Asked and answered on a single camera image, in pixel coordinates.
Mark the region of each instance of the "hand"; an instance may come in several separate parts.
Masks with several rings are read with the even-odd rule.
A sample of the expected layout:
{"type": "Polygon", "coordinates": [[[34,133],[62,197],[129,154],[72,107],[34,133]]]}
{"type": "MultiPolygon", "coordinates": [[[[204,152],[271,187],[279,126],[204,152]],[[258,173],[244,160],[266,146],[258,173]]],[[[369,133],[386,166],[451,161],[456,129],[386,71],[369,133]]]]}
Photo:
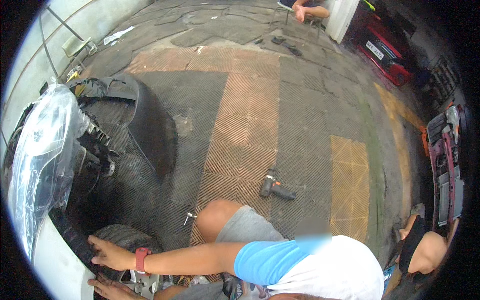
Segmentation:
{"type": "Polygon", "coordinates": [[[292,9],[295,11],[295,17],[297,18],[297,20],[300,23],[303,23],[303,21],[305,21],[305,7],[298,4],[294,4],[292,6],[292,9]]]}
{"type": "Polygon", "coordinates": [[[106,265],[117,271],[136,269],[134,253],[93,235],[88,237],[88,242],[98,251],[92,263],[106,265]]]}
{"type": "Polygon", "coordinates": [[[100,274],[97,279],[89,279],[88,285],[93,286],[94,291],[100,296],[110,300],[140,300],[145,299],[134,293],[128,286],[106,279],[100,274]]]}

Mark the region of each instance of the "blue and white shirt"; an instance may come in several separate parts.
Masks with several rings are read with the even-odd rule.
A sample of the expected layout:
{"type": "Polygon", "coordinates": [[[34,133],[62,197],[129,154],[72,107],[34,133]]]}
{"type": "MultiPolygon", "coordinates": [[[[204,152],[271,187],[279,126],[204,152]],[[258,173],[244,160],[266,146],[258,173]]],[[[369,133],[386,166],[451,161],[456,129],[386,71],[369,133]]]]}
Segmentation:
{"type": "Polygon", "coordinates": [[[382,268],[367,246],[342,235],[317,246],[314,254],[308,254],[294,240],[248,243],[235,259],[235,273],[242,282],[230,299],[268,299],[279,293],[342,300],[382,297],[382,268]]]}

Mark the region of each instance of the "paper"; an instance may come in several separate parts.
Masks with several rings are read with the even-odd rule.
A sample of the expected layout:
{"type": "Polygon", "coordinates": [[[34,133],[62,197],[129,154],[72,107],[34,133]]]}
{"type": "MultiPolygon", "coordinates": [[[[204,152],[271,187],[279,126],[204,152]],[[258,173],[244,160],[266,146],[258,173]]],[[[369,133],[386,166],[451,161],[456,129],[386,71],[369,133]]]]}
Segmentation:
{"type": "Polygon", "coordinates": [[[134,28],[135,28],[134,26],[130,26],[125,30],[118,31],[118,32],[112,34],[111,36],[107,36],[106,38],[103,39],[103,44],[106,45],[106,44],[110,43],[111,41],[116,40],[117,38],[121,37],[122,35],[124,35],[125,33],[129,32],[130,30],[132,30],[134,28]]]}

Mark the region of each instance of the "wheel rim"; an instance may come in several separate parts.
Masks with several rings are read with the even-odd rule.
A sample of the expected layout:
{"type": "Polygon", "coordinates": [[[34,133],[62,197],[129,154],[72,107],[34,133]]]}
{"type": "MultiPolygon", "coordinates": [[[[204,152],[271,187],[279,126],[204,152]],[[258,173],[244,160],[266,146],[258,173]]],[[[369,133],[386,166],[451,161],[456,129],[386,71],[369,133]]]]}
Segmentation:
{"type": "Polygon", "coordinates": [[[156,274],[142,274],[134,270],[126,270],[120,282],[128,286],[137,295],[147,299],[153,299],[156,291],[162,285],[162,276],[156,274]]]}

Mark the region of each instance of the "pole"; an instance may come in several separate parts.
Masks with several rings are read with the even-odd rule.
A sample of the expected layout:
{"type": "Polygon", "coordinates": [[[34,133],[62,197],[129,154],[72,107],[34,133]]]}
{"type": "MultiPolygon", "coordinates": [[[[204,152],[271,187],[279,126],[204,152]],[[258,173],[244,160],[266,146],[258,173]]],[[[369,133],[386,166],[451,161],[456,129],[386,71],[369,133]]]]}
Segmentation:
{"type": "Polygon", "coordinates": [[[48,52],[48,49],[47,49],[47,44],[45,43],[45,37],[43,35],[43,28],[42,28],[42,16],[41,15],[38,16],[38,23],[40,24],[40,33],[42,35],[43,48],[45,49],[45,53],[46,53],[48,61],[50,63],[50,67],[52,67],[52,70],[55,73],[55,77],[58,79],[59,75],[57,74],[57,70],[53,66],[52,58],[50,57],[50,53],[48,52]]]}
{"type": "Polygon", "coordinates": [[[57,16],[56,13],[53,12],[53,10],[50,9],[50,6],[47,6],[47,9],[51,14],[53,14],[55,18],[57,18],[57,20],[60,21],[60,23],[62,23],[63,26],[70,30],[79,40],[81,40],[82,42],[84,41],[81,36],[79,36],[73,29],[70,28],[70,26],[67,25],[67,23],[65,23],[59,16],[57,16]]]}

